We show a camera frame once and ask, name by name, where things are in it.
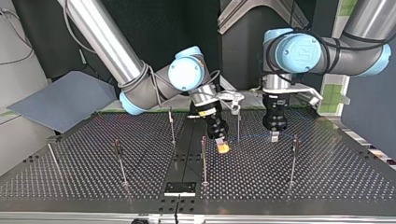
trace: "cable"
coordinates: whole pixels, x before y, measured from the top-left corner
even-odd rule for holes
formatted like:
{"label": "cable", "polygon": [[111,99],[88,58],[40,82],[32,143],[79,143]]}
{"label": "cable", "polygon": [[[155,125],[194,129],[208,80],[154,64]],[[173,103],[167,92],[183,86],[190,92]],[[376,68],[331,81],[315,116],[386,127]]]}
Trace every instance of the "cable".
{"label": "cable", "polygon": [[67,18],[67,2],[68,2],[68,0],[64,0],[64,22],[66,23],[66,27],[67,27],[67,30],[69,31],[69,34],[73,37],[73,39],[76,41],[76,43],[78,43],[82,48],[95,54],[96,52],[93,49],[90,49],[90,48],[86,47],[85,45],[83,45],[81,42],[79,42],[79,40],[73,33],[73,31],[70,27],[69,19]]}
{"label": "cable", "polygon": [[20,33],[18,33],[17,29],[15,28],[15,26],[12,24],[12,22],[7,18],[6,13],[11,14],[12,16],[14,16],[17,20],[19,19],[19,17],[15,14],[14,12],[12,12],[9,9],[6,8],[0,8],[1,12],[3,12],[0,16],[3,18],[3,20],[6,22],[6,24],[8,25],[9,28],[11,28],[13,30],[13,32],[17,35],[18,39],[24,44],[26,45],[29,49],[32,48],[32,45],[30,45],[30,43],[27,40],[27,37],[25,37],[25,39],[22,38],[22,36],[20,35]]}
{"label": "cable", "polygon": [[[331,58],[331,56],[330,56],[329,48],[328,48],[328,46],[326,45],[326,42],[323,40],[322,37],[320,37],[319,35],[317,35],[315,32],[313,32],[313,31],[308,31],[308,30],[303,30],[303,29],[300,29],[300,28],[294,28],[293,31],[286,32],[286,33],[283,34],[283,35],[277,36],[277,37],[268,45],[268,48],[267,48],[267,50],[265,51],[265,61],[267,62],[268,67],[270,68],[271,72],[272,72],[273,74],[276,74],[280,79],[282,79],[282,80],[284,80],[284,81],[287,81],[287,82],[291,83],[291,80],[289,80],[289,79],[284,78],[284,77],[281,76],[282,73],[285,73],[284,71],[282,71],[282,70],[280,70],[280,69],[279,69],[279,70],[275,70],[275,68],[272,66],[271,60],[270,60],[270,51],[271,51],[272,46],[275,44],[275,42],[276,42],[277,40],[279,40],[280,38],[282,38],[282,37],[284,37],[284,36],[286,36],[286,35],[290,35],[290,34],[306,34],[306,35],[312,35],[312,36],[323,46],[323,48],[325,48],[325,53],[326,53],[326,59],[325,59],[325,60],[326,60],[326,67],[325,67],[324,71],[322,71],[321,73],[313,73],[313,74],[316,74],[316,75],[319,75],[319,76],[324,76],[326,73],[328,73],[328,72],[329,72],[329,69],[330,69],[330,66],[331,66],[331,65],[330,65],[330,58]],[[268,71],[264,71],[264,73],[266,73],[266,75],[271,74],[271,73],[268,72]]]}
{"label": "cable", "polygon": [[11,14],[11,15],[14,16],[16,19],[19,19],[18,15],[17,15],[15,12],[13,12],[13,11],[11,11],[11,10],[9,10],[9,9],[6,9],[6,8],[0,8],[0,12],[2,12],[2,13],[0,14],[0,16],[3,17],[3,19],[5,20],[5,22],[7,23],[7,25],[15,32],[15,34],[16,34],[17,37],[18,37],[18,39],[19,39],[20,41],[22,41],[22,43],[25,44],[25,45],[30,49],[29,53],[28,53],[26,56],[24,56],[23,58],[18,59],[18,60],[15,60],[15,61],[7,62],[7,63],[0,63],[0,65],[12,64],[12,63],[19,63],[19,62],[21,62],[21,61],[24,61],[24,60],[28,59],[28,58],[33,54],[33,52],[34,52],[34,51],[33,51],[33,48],[32,48],[32,46],[30,45],[30,43],[28,42],[27,37],[26,37],[26,40],[24,40],[24,39],[21,37],[21,35],[18,33],[17,29],[14,27],[14,25],[11,23],[11,21],[7,18],[6,13]]}
{"label": "cable", "polygon": [[210,73],[210,76],[212,78],[210,78],[206,83],[202,84],[202,86],[206,85],[207,83],[211,83],[212,81],[214,81],[218,76],[220,75],[220,70],[215,70],[213,72]]}
{"label": "cable", "polygon": [[15,60],[15,61],[12,61],[12,62],[8,62],[8,63],[0,63],[0,65],[11,64],[11,63],[19,63],[19,62],[21,62],[21,61],[23,61],[23,60],[28,59],[28,58],[32,55],[32,53],[33,53],[33,49],[30,49],[29,54],[26,55],[25,57],[23,57],[23,58],[21,58],[21,59],[18,59],[18,60]]}
{"label": "cable", "polygon": [[344,46],[339,46],[337,47],[336,45],[329,43],[329,42],[325,42],[327,46],[332,47],[332,48],[336,48],[336,49],[345,49],[345,50],[356,50],[356,51],[360,51],[360,50],[370,50],[370,49],[377,49],[377,48],[381,48],[384,45],[390,43],[392,40],[394,40],[396,38],[396,34],[394,34],[391,38],[387,39],[386,41],[384,41],[381,44],[377,44],[377,45],[372,45],[372,46],[368,46],[368,47],[361,47],[361,48],[353,48],[353,47],[344,47]]}
{"label": "cable", "polygon": [[293,27],[291,23],[293,22],[293,14],[294,14],[294,9],[295,9],[295,7],[296,7],[296,1],[293,0],[293,3],[292,3],[292,5],[291,5],[291,11],[290,11],[290,19],[289,19],[289,25],[290,25],[291,27]]}
{"label": "cable", "polygon": [[196,94],[202,94],[202,95],[214,97],[214,98],[218,99],[220,102],[224,103],[230,110],[233,110],[230,105],[227,105],[227,103],[225,101],[223,101],[222,99],[220,99],[217,95],[213,95],[213,94],[206,93],[206,92],[194,92],[191,95],[196,95]]}

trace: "metal bracket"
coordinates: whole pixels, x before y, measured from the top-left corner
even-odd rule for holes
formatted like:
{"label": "metal bracket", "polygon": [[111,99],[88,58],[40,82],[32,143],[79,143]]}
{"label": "metal bracket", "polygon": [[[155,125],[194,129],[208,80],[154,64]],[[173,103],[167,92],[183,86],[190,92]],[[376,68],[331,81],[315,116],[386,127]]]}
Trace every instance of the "metal bracket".
{"label": "metal bracket", "polygon": [[241,109],[239,102],[245,99],[245,96],[236,91],[222,91],[217,95],[221,100],[232,101],[231,103],[231,113],[233,115],[238,115]]}
{"label": "metal bracket", "polygon": [[195,182],[168,182],[165,197],[195,197]]}
{"label": "metal bracket", "polygon": [[[219,33],[224,35],[230,27],[254,7],[270,7],[283,20],[289,22],[292,0],[232,0],[218,18]],[[291,26],[303,28],[308,23],[304,13],[295,4]]]}
{"label": "metal bracket", "polygon": [[279,90],[267,90],[262,88],[262,91],[272,94],[282,94],[282,93],[296,93],[296,92],[309,92],[311,93],[311,98],[309,99],[309,104],[316,105],[319,101],[323,100],[323,96],[321,96],[314,88],[305,86],[301,83],[296,83],[292,85],[288,89],[279,89]]}

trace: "black cable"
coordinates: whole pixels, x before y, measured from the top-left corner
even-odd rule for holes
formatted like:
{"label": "black cable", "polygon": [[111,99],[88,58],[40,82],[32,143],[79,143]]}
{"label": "black cable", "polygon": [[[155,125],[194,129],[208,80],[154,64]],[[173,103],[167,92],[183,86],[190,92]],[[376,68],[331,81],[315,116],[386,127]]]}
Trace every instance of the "black cable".
{"label": "black cable", "polygon": [[296,8],[296,1],[293,0],[293,3],[291,4],[290,19],[289,19],[289,25],[291,27],[293,27],[291,23],[293,22],[293,14],[294,14],[294,9],[295,8]]}
{"label": "black cable", "polygon": [[396,38],[396,34],[394,34],[391,38],[387,39],[386,41],[384,41],[381,44],[377,44],[377,45],[372,45],[372,46],[368,46],[368,47],[361,47],[361,48],[353,48],[353,47],[344,47],[344,46],[340,46],[337,47],[336,45],[329,43],[329,42],[325,42],[327,46],[332,47],[332,48],[339,48],[339,49],[345,49],[345,50],[370,50],[370,49],[377,49],[377,48],[381,48],[384,45],[390,43],[392,40],[394,40]]}
{"label": "black cable", "polygon": [[334,67],[338,64],[338,61],[340,60],[341,50],[338,47],[341,46],[341,43],[339,39],[334,39],[334,41],[335,41],[335,45],[337,46],[337,49],[335,50],[335,58],[334,61],[332,62],[332,66],[329,68],[329,73],[334,69]]}
{"label": "black cable", "polygon": [[32,53],[33,53],[33,49],[30,49],[29,54],[27,54],[23,58],[15,60],[15,61],[7,62],[7,63],[0,63],[0,65],[11,64],[11,63],[19,63],[21,61],[24,61],[24,60],[28,59],[32,55]]}
{"label": "black cable", "polygon": [[319,76],[324,76],[326,73],[328,73],[329,70],[330,70],[330,66],[331,66],[331,65],[330,65],[331,56],[330,56],[329,47],[326,45],[326,42],[323,40],[323,38],[322,38],[321,36],[317,35],[315,32],[313,32],[313,31],[308,31],[308,30],[303,30],[303,29],[300,29],[300,28],[295,28],[293,31],[290,31],[290,32],[287,32],[287,33],[285,33],[285,34],[283,34],[283,35],[277,36],[277,37],[268,45],[267,51],[265,51],[265,61],[267,62],[268,67],[270,68],[271,72],[264,71],[264,73],[267,73],[266,75],[271,74],[271,73],[276,74],[276,75],[277,75],[279,78],[281,78],[282,80],[291,83],[291,80],[289,80],[289,79],[284,78],[284,77],[281,76],[281,73],[286,73],[286,72],[284,72],[284,71],[282,71],[282,70],[275,70],[275,68],[272,66],[271,60],[270,60],[271,48],[272,48],[272,46],[275,44],[275,42],[276,42],[277,40],[279,40],[280,38],[282,38],[282,37],[284,37],[284,36],[286,36],[286,35],[290,35],[290,34],[305,34],[305,35],[311,35],[311,36],[313,36],[313,37],[323,46],[323,48],[325,49],[325,54],[326,54],[326,67],[325,67],[325,69],[324,69],[321,73],[312,73],[312,74],[319,75]]}

